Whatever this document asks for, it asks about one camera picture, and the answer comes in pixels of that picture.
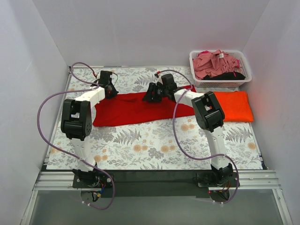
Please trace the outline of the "red t shirt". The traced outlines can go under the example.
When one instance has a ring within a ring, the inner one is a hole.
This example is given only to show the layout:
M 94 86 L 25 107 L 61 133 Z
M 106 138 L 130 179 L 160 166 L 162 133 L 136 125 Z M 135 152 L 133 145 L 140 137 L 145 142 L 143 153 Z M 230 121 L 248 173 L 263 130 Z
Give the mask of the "red t shirt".
M 176 103 L 163 98 L 161 102 L 142 101 L 144 92 L 118 94 L 95 105 L 95 127 L 115 127 L 155 120 L 171 119 Z

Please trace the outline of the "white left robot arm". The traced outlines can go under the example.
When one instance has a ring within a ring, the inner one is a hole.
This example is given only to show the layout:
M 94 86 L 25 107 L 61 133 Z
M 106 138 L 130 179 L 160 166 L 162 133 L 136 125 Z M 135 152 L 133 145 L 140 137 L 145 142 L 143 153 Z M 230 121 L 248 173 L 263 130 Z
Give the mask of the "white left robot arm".
M 92 131 L 92 108 L 104 99 L 111 99 L 118 94 L 113 85 L 114 72 L 101 71 L 100 78 L 91 85 L 91 90 L 75 99 L 65 99 L 61 117 L 61 131 L 70 140 L 75 155 L 81 160 L 78 168 L 72 173 L 77 182 L 82 182 L 90 188 L 110 188 L 112 179 L 106 174 L 94 169 L 96 161 L 91 155 L 90 133 Z

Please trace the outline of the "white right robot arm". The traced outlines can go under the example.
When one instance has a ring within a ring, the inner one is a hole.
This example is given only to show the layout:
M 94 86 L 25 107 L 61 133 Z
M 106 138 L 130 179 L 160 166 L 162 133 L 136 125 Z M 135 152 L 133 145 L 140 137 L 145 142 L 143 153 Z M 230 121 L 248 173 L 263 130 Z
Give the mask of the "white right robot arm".
M 200 94 L 193 92 L 193 85 L 190 88 L 178 87 L 172 74 L 159 75 L 155 73 L 157 82 L 151 82 L 143 101 L 158 103 L 163 98 L 168 98 L 175 103 L 172 114 L 172 128 L 175 141 L 181 152 L 190 159 L 197 161 L 211 160 L 211 177 L 208 183 L 223 186 L 233 176 L 233 162 L 226 155 L 226 148 L 223 140 L 222 127 L 225 114 L 215 94 L 211 91 Z M 175 116 L 179 105 L 193 108 L 198 126 L 204 131 L 210 149 L 210 156 L 196 158 L 187 154 L 178 141 L 175 129 Z

